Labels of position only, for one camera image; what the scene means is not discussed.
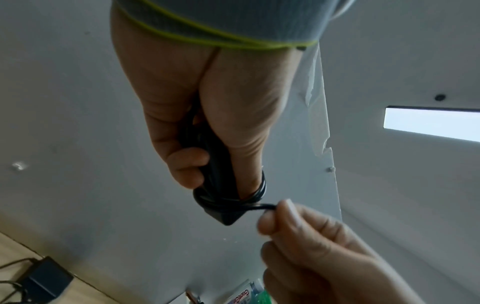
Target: human hand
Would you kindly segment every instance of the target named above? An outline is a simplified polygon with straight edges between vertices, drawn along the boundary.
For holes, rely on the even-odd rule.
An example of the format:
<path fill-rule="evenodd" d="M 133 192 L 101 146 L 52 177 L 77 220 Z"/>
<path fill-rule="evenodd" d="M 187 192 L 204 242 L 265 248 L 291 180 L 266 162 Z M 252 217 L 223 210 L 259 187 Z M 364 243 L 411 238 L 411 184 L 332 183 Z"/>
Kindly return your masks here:
<path fill-rule="evenodd" d="M 346 225 L 290 200 L 258 220 L 265 288 L 278 304 L 421 304 L 422 299 Z"/>
<path fill-rule="evenodd" d="M 153 146 L 173 178 L 194 189 L 209 161 L 200 148 L 182 148 L 180 122 L 199 92 L 203 114 L 227 146 L 238 194 L 262 181 L 262 149 L 282 113 L 301 51 L 219 49 L 164 39 L 132 24 L 114 4 L 111 37 L 138 95 Z"/>

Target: wooden surface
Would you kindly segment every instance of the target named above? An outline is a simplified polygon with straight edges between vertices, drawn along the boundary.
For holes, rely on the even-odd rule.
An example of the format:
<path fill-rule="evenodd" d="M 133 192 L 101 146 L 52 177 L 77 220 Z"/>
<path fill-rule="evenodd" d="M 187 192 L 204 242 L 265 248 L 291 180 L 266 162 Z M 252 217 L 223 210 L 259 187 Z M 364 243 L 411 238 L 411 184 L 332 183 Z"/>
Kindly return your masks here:
<path fill-rule="evenodd" d="M 11 261 L 33 257 L 41 258 L 39 255 L 15 242 L 8 236 L 0 233 L 0 265 Z M 0 280 L 10 280 L 18 277 L 25 271 L 29 262 L 19 263 L 5 269 L 0 269 Z M 0 284 L 0 300 L 7 296 L 13 289 L 5 284 Z M 18 300 L 19 296 L 9 301 Z M 74 278 L 63 294 L 54 301 L 55 304 L 118 304 L 115 300 L 96 290 L 78 278 Z"/>

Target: recessed light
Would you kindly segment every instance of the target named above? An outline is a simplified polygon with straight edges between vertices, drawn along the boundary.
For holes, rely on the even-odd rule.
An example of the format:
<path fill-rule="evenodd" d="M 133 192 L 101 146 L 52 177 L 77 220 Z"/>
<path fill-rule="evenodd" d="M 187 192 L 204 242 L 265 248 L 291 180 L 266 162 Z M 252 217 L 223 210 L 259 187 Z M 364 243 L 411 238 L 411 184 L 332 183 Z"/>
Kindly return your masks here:
<path fill-rule="evenodd" d="M 387 107 L 383 127 L 480 142 L 480 110 Z"/>

